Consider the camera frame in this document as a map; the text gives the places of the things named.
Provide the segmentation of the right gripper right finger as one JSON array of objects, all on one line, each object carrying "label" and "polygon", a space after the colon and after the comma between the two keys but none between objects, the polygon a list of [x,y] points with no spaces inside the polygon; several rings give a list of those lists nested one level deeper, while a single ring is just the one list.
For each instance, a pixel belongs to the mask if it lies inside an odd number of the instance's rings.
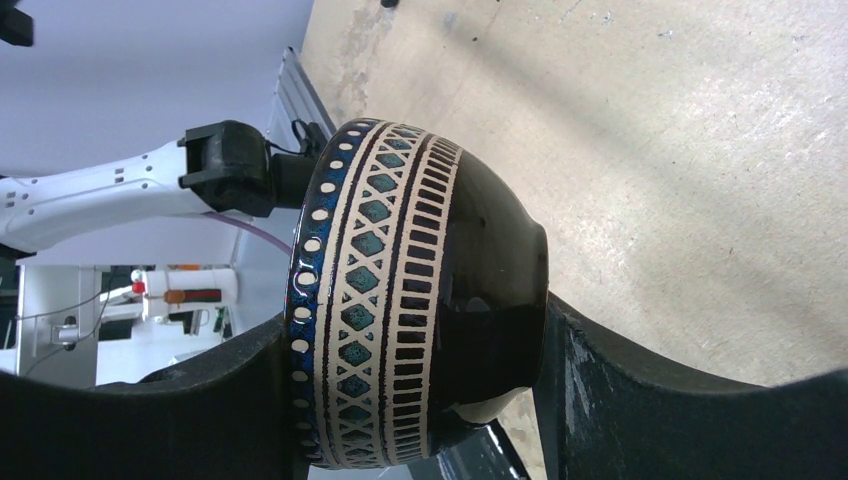
[{"label": "right gripper right finger", "polygon": [[533,389],[551,479],[843,479],[847,373],[766,387],[655,353],[548,303]]}]

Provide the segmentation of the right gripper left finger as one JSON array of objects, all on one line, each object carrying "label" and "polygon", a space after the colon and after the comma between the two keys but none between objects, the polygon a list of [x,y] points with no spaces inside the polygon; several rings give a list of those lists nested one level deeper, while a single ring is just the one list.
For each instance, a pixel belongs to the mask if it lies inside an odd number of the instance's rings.
[{"label": "right gripper left finger", "polygon": [[290,344],[271,319],[136,383],[3,374],[5,479],[304,479]]}]

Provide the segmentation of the beige bowl dark patterned outside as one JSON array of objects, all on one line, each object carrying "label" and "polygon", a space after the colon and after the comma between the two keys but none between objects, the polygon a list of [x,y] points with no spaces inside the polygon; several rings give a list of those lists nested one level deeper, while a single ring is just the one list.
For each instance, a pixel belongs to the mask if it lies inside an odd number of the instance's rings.
[{"label": "beige bowl dark patterned outside", "polygon": [[426,459],[536,382],[549,293],[544,228],[483,161],[403,123],[358,118],[317,161],[284,309],[306,459]]}]

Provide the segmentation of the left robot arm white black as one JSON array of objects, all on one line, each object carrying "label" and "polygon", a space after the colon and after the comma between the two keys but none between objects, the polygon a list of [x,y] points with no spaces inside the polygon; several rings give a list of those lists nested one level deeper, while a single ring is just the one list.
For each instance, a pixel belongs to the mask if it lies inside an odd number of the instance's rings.
[{"label": "left robot arm white black", "polygon": [[328,138],[294,120],[286,150],[251,125],[189,129],[151,152],[41,177],[1,179],[1,256],[21,260],[84,233],[154,217],[298,209]]}]

